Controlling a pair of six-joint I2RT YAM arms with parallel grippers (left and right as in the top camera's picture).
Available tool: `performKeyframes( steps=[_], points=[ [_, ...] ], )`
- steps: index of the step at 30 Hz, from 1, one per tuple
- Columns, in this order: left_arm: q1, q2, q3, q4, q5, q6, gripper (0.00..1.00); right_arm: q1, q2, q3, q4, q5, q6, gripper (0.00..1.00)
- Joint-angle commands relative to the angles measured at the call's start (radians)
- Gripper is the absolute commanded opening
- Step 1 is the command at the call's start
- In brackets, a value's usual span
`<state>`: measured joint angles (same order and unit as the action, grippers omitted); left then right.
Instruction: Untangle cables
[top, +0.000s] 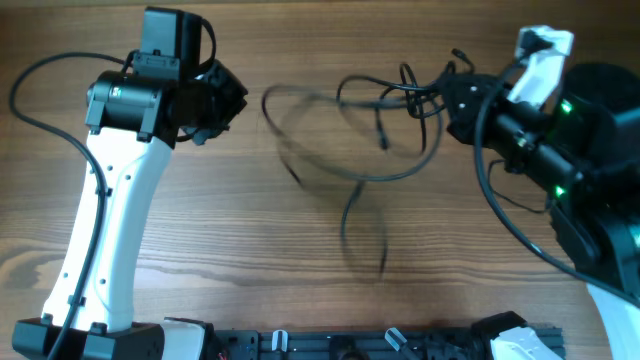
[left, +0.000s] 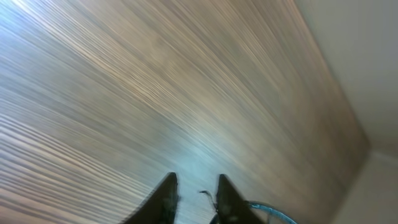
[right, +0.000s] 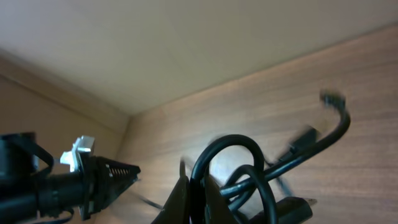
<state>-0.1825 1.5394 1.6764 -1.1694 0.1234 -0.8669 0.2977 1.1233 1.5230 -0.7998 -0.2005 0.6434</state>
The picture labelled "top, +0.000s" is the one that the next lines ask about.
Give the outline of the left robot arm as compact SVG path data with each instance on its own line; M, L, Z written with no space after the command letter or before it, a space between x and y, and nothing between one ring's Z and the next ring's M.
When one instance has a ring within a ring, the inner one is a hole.
M215 56L213 28L181 10L145 10L140 46L86 95L88 137L75 147L85 181L69 247L38 317L15 324L13 349L28 359L220 359L207 322L134 318L133 290L146 220L175 146L201 145L230 127L246 88Z

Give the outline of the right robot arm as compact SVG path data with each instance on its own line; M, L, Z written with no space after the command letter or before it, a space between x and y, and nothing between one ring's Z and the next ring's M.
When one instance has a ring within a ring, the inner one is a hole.
M564 76L550 114L499 76L445 73L436 87L449 132L472 146L483 195L528 250L584 282L616 359L639 356L639 78L608 63L581 63ZM498 204L483 151L543 189L551 225L570 263L529 240Z

